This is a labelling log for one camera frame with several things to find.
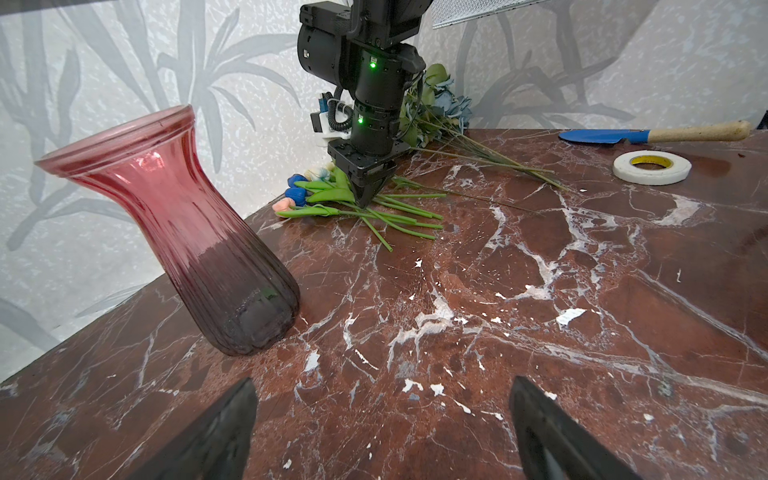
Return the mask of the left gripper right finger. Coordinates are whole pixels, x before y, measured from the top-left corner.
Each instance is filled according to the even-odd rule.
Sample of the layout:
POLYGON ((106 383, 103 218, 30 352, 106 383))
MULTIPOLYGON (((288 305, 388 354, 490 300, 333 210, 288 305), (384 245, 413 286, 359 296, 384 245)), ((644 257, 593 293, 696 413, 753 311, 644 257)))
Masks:
POLYGON ((639 477, 524 376, 514 378, 509 410, 526 478, 639 477))

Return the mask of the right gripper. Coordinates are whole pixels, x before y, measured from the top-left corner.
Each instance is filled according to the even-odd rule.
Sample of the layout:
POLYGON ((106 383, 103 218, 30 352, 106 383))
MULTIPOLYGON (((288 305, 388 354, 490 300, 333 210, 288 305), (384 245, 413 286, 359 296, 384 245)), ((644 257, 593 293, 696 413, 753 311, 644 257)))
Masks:
POLYGON ((328 153, 335 166, 350 181, 355 204, 368 207, 394 176, 399 159, 410 151, 410 146, 396 140, 390 153, 385 155, 364 154, 357 151, 349 140, 335 139, 328 144, 328 153))

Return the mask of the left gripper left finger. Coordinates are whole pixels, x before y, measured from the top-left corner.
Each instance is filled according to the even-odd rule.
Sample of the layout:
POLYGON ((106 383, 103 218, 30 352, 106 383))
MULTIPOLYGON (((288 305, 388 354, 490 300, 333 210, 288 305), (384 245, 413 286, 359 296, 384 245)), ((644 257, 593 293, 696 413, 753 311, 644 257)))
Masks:
POLYGON ((131 479, 241 479, 250 455, 258 396, 244 378, 190 423, 131 479))

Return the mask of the pink tulip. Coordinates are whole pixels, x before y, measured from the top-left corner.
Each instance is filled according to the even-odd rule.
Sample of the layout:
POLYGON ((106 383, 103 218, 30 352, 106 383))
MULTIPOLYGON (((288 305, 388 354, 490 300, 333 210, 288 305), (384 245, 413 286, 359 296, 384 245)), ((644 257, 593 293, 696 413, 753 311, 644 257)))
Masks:
POLYGON ((298 207, 294 200, 291 198, 282 198, 278 200, 273 206, 273 211, 283 218, 303 218, 303 217, 334 217, 334 216, 349 216, 367 219, 377 219, 382 222, 391 223, 395 225, 404 225, 407 227, 426 228, 433 230, 442 230, 443 226, 433 223, 422 223, 410 217, 379 213, 375 210, 340 210, 337 208, 325 206, 322 204, 314 204, 310 206, 298 207))

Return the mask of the pink glass vase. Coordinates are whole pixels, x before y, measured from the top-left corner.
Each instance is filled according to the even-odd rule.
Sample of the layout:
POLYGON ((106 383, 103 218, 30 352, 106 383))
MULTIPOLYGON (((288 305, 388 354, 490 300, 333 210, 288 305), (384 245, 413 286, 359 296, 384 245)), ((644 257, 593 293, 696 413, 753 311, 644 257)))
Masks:
POLYGON ((120 205, 204 337, 227 355, 253 355, 293 326, 300 291, 207 178, 196 153, 195 121, 190 105, 168 108, 35 164, 120 205))

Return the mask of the white tulip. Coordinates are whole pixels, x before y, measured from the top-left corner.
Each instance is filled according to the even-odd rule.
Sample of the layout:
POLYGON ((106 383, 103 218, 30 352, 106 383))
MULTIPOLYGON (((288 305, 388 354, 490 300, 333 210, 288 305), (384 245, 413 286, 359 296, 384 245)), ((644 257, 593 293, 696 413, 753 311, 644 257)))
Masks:
POLYGON ((347 175, 333 164, 308 169, 304 172, 304 176, 309 181, 323 182, 336 186, 346 186, 349 184, 347 175))

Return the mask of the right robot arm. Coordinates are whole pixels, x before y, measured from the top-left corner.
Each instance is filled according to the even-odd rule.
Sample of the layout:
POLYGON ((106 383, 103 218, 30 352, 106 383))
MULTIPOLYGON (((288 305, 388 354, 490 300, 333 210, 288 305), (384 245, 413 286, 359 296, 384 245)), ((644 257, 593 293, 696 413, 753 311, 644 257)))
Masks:
POLYGON ((392 178, 408 150, 400 112, 409 88, 426 64, 408 39, 418 34, 429 0, 331 1, 305 4, 299 12, 300 65, 348 91, 351 133, 332 140, 328 153, 348 178, 355 202, 368 206, 392 178))

